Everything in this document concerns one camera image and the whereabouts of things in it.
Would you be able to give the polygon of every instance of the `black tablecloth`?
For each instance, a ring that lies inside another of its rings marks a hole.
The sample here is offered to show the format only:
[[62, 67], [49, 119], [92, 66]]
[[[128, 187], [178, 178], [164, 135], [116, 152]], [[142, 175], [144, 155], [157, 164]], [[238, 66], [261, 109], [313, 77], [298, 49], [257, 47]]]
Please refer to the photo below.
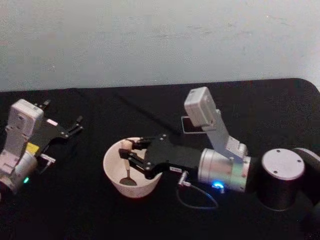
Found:
[[85, 127], [66, 145], [51, 147], [56, 164], [0, 206], [1, 239], [303, 239], [299, 221], [312, 204], [302, 193], [283, 212], [265, 208], [254, 193], [232, 191], [214, 195], [218, 211], [200, 211], [177, 201], [178, 175], [164, 173], [151, 195], [135, 200], [106, 179], [104, 154], [127, 137], [167, 133], [185, 146], [210, 148], [205, 134], [183, 135], [180, 120], [188, 92], [202, 86], [250, 156], [294, 147], [320, 153], [320, 94], [302, 79], [0, 93], [2, 127], [20, 98], [51, 99], [46, 117], [67, 127], [82, 115]]

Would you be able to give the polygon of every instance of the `blue led light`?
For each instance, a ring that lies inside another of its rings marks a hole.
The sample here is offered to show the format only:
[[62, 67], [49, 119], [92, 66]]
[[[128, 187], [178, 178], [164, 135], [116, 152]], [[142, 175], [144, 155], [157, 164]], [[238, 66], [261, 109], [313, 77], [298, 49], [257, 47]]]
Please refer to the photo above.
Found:
[[220, 181], [214, 181], [212, 183], [212, 187], [217, 188], [217, 189], [224, 189], [224, 184]]

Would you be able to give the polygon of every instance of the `black table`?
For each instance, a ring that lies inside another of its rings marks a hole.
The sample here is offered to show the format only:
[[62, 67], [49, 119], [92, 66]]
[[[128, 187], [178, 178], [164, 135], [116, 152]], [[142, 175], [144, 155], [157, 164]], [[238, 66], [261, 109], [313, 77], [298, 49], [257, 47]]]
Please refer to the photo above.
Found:
[[[32, 103], [51, 99], [46, 117], [67, 127], [82, 115], [85, 127], [66, 145], [51, 147], [47, 154], [56, 164], [0, 206], [0, 238], [303, 239], [299, 221], [313, 206], [302, 193], [283, 212], [265, 208], [254, 193], [237, 192], [215, 194], [218, 211], [199, 211], [177, 201], [178, 175], [164, 173], [152, 194], [135, 200], [106, 179], [104, 154], [123, 138], [167, 133], [185, 146], [210, 148], [205, 134], [183, 135], [180, 120], [190, 89], [203, 86], [210, 89], [229, 133], [248, 146], [250, 156], [294, 147], [320, 153], [320, 94], [302, 79], [0, 93], [2, 127], [10, 105], [20, 98]], [[197, 196], [190, 192], [186, 197], [196, 201]]]

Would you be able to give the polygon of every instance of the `white wall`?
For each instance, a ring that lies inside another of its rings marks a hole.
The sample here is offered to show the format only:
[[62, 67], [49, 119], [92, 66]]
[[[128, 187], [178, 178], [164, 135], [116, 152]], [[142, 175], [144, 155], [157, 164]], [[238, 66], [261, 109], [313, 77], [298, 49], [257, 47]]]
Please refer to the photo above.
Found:
[[0, 0], [0, 90], [320, 86], [318, 0]]

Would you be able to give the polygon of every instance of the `silver cylinder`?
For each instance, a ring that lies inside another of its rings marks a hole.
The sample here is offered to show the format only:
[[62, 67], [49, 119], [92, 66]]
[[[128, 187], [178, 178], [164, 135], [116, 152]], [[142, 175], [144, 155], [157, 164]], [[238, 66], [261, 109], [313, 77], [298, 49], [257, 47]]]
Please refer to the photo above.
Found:
[[212, 149], [204, 149], [201, 155], [198, 181], [212, 185], [219, 181], [228, 189], [238, 192], [246, 190], [250, 157], [243, 162], [235, 162]]
[[24, 184], [26, 177], [35, 171], [37, 165], [37, 159], [26, 151], [19, 164], [15, 166], [12, 174], [10, 176], [3, 176], [0, 181], [4, 183], [13, 194], [16, 194], [19, 188]]

